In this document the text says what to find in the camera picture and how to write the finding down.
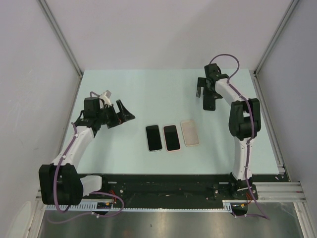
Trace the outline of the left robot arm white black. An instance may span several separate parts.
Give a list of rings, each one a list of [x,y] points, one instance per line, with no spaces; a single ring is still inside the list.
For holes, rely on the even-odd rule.
[[[80,176],[77,172],[82,156],[102,126],[113,128],[135,119],[120,100],[115,111],[109,97],[88,97],[84,109],[72,123],[73,135],[67,147],[48,165],[39,168],[42,202],[46,205],[78,205],[84,196],[93,193],[98,198],[109,194],[109,185],[101,176]]]

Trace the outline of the beige magsafe phone case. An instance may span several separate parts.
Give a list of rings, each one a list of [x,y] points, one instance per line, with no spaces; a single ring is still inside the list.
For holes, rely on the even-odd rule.
[[[181,130],[184,143],[187,147],[199,145],[198,131],[194,120],[185,120],[181,122]]]

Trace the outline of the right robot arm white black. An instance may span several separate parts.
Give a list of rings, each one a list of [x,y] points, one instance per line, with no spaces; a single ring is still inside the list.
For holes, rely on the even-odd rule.
[[[252,172],[249,168],[253,140],[261,130],[260,102],[246,98],[230,83],[216,63],[204,66],[205,77],[197,80],[196,97],[203,98],[203,110],[215,111],[216,100],[224,99],[230,106],[228,128],[234,138],[235,155],[225,193],[234,199],[245,199],[252,194]]]

